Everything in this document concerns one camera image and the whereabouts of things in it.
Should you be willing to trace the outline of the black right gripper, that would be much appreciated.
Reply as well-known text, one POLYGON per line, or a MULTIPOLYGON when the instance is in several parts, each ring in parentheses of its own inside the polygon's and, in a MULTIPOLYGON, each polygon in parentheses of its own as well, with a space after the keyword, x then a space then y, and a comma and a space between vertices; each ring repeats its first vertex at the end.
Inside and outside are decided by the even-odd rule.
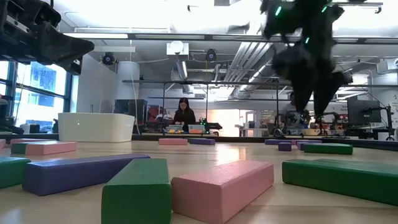
POLYGON ((306 108, 315 84, 314 110, 320 117, 338 89, 353 82, 349 73, 335 72, 334 45, 333 39, 302 39, 273 56, 271 68, 291 82, 298 112, 306 108))

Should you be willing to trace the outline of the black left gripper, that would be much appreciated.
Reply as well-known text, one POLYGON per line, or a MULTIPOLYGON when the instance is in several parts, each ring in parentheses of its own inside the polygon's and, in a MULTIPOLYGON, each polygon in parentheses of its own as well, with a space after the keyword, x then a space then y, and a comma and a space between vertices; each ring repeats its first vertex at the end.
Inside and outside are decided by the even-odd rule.
POLYGON ((95 48, 88 40, 59 33, 60 21, 54 0, 0 0, 0 56, 68 67, 95 48))

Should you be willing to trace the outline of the green block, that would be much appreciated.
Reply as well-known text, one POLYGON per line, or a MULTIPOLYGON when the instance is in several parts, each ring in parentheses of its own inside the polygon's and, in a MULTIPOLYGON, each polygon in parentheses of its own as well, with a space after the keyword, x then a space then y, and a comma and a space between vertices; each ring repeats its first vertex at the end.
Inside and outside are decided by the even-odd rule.
POLYGON ((353 146, 349 144, 323 143, 323 144, 306 144, 304 152, 317 154, 346 154, 352 155, 353 146))
POLYGON ((0 157, 0 189, 20 185, 25 167, 30 162, 30 159, 21 157, 0 157))
POLYGON ((282 163, 286 184, 398 206, 398 165, 336 159, 282 163))
POLYGON ((103 187, 101 224, 170 224, 171 216, 166 159, 134 159, 103 187))
POLYGON ((29 142, 17 142, 11 145, 11 154, 25 154, 29 142))

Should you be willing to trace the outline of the person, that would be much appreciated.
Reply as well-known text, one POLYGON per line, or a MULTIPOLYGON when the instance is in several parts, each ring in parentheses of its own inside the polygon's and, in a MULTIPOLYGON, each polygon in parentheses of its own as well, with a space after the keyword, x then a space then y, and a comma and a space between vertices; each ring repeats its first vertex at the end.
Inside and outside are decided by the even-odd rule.
POLYGON ((190 108, 188 98, 183 97, 179 99, 178 110, 174 115, 174 124, 182 125, 184 132, 189 132, 189 124, 195 124, 196 117, 194 111, 190 108))
POLYGON ((285 105, 280 111, 280 120, 284 123, 287 129, 299 128, 299 114, 297 113, 295 105, 294 92, 290 93, 290 102, 285 105))

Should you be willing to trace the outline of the black computer monitor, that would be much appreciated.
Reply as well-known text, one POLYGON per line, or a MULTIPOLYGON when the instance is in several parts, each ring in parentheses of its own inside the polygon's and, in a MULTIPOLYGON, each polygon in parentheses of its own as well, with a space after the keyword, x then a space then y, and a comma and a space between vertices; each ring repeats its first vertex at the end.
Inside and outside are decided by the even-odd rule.
POLYGON ((348 100, 349 124, 380 123, 381 105, 378 101, 370 100, 348 100))

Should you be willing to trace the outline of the large glass window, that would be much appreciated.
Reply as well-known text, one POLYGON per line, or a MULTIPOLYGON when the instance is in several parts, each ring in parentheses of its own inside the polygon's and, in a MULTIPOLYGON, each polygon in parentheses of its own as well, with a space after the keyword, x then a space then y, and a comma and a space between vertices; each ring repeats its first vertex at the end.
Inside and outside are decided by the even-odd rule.
POLYGON ((8 122, 30 132, 51 133, 58 114, 70 107, 72 75, 57 65, 0 62, 0 95, 7 96, 8 122))

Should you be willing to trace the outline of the white cylindrical column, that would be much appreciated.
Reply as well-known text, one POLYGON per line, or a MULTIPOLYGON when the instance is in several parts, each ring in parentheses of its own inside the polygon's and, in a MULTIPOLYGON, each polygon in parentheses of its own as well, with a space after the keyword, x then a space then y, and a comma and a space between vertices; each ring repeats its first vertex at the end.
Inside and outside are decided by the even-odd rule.
POLYGON ((117 100, 134 100, 139 97, 140 65, 136 62, 122 61, 118 63, 117 100))

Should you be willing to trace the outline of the white plastic bin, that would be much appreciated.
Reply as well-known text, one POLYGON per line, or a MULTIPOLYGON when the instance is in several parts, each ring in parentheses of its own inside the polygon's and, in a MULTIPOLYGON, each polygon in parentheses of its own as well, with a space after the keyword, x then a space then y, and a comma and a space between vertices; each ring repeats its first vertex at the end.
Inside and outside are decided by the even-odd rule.
POLYGON ((135 117, 118 113, 59 113, 61 141, 127 142, 131 140, 135 117))

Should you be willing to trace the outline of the black cabinet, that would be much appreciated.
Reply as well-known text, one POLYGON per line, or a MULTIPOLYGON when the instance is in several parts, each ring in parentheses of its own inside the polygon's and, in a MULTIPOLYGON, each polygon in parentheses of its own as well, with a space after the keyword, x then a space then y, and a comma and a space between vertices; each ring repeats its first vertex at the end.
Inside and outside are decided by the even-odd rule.
POLYGON ((114 113, 127 114, 136 118, 133 133, 143 133, 147 122, 147 101, 138 100, 115 100, 114 113))

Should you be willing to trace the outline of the white round lamp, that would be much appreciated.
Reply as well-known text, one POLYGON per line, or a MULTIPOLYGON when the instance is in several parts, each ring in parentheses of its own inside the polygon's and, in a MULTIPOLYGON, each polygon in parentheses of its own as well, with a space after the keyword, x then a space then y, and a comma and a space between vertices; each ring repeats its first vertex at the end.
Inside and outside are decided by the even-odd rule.
POLYGON ((167 55, 189 55, 189 43, 180 40, 173 40, 167 43, 167 55))

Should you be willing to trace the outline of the black overhead metal bar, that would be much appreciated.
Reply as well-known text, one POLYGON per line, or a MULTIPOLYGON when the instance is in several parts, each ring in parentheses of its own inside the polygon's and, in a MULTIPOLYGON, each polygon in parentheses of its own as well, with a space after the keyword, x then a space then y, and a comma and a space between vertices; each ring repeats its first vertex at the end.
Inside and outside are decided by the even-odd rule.
MULTIPOLYGON (((103 40, 184 40, 184 41, 233 41, 233 42, 281 42, 279 35, 270 40, 260 35, 213 35, 213 34, 145 34, 145 33, 64 33, 81 39, 103 40)), ((337 44, 398 45, 398 37, 337 37, 337 44)))

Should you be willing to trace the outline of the black metal table frame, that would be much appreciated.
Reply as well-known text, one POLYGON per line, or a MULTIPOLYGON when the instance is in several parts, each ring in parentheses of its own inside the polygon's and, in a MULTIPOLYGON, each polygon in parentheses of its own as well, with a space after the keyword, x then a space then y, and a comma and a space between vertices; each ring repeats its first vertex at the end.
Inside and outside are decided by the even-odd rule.
MULTIPOLYGON (((268 138, 258 138, 258 137, 220 137, 220 136, 205 136, 206 138, 215 139, 216 142, 228 142, 228 143, 265 143, 268 138)), ((10 142, 11 139, 51 139, 58 140, 58 134, 0 134, 0 139, 6 139, 10 142)), ((189 134, 172 134, 171 136, 166 136, 163 134, 155 133, 153 135, 132 135, 130 141, 157 141, 160 138, 200 138, 200 136, 189 135, 189 134)), ((350 144, 353 147, 367 148, 367 149, 377 149, 383 151, 395 151, 398 152, 398 141, 381 141, 381 140, 369 140, 369 139, 348 139, 348 138, 329 138, 314 136, 312 138, 286 138, 286 140, 298 140, 298 141, 317 141, 320 140, 324 143, 342 143, 350 144)))

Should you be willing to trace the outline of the black background rig frame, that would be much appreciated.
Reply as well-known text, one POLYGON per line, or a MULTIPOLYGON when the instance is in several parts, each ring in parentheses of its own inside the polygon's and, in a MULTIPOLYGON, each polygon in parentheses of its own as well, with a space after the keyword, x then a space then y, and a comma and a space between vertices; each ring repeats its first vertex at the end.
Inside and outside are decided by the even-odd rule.
POLYGON ((177 101, 188 98, 196 123, 205 126, 203 134, 221 133, 224 136, 243 136, 248 129, 271 135, 275 116, 288 103, 282 97, 282 83, 265 83, 268 94, 253 94, 247 88, 253 83, 202 82, 202 81, 155 81, 138 80, 140 97, 148 102, 156 115, 147 115, 144 131, 166 133, 174 124, 177 101))

